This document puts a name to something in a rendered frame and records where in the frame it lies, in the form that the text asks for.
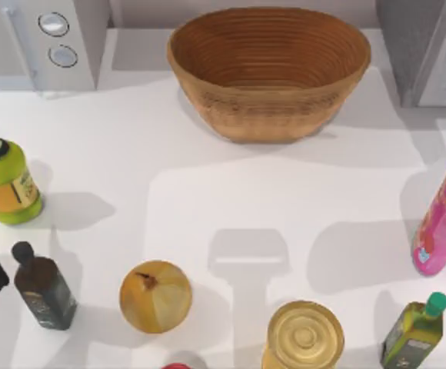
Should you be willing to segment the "brown woven basket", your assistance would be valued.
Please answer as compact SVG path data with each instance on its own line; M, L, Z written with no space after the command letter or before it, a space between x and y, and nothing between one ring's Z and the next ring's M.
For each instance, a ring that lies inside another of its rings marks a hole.
M290 7L228 8L172 32L167 58L202 120L237 143L289 143L339 111L371 62L353 25Z

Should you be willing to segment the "pink cylindrical can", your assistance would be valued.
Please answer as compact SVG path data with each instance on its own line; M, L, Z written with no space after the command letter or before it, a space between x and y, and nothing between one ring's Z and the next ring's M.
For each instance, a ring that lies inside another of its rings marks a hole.
M416 230L411 256L424 276L436 275L446 265L446 176Z

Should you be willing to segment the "large microwave knob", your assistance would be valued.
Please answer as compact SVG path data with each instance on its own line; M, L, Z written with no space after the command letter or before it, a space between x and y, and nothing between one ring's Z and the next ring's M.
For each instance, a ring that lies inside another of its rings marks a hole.
M57 12L40 15L38 17L38 27L46 35L52 37L62 37L69 31L67 18Z

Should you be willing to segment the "dark square oil bottle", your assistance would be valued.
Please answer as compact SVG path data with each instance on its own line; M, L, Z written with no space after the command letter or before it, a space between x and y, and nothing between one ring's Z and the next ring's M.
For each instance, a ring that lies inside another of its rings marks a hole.
M51 258L37 256L27 241L14 244L12 256L18 262L15 287L38 324L68 330L78 303L58 265Z

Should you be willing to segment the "yellow-green bottle with teal cap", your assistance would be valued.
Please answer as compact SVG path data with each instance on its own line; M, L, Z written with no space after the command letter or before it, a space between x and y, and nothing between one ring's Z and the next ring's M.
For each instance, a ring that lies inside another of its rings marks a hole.
M0 138L0 222L23 224L42 212L42 196L22 148Z

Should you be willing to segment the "yellow onion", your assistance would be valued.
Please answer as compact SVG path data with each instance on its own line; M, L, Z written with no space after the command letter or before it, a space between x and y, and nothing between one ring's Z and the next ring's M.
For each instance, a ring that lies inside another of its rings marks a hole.
M163 334L187 317L192 305L191 284L175 264L146 261L125 276L119 305L132 327L146 334Z

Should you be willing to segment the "pale microwave oven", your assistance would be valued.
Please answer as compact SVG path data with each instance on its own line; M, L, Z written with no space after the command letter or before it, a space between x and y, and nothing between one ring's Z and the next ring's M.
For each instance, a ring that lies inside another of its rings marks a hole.
M40 15L65 16L69 31L46 35ZM94 91L112 16L109 0L0 0L0 91L39 94ZM67 45L78 54L72 68L60 68L48 50Z

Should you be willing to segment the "small microwave knob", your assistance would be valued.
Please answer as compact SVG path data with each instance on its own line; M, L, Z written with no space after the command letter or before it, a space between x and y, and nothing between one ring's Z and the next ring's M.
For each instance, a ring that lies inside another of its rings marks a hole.
M48 50L49 60L60 68L72 68L78 63L78 54L67 45L56 45Z

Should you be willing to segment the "green square oil bottle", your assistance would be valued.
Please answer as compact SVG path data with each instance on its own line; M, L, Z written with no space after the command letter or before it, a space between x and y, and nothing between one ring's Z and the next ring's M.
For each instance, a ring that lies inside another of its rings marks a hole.
M426 302L407 304L384 339L383 369L418 369L443 337L446 295L432 293Z

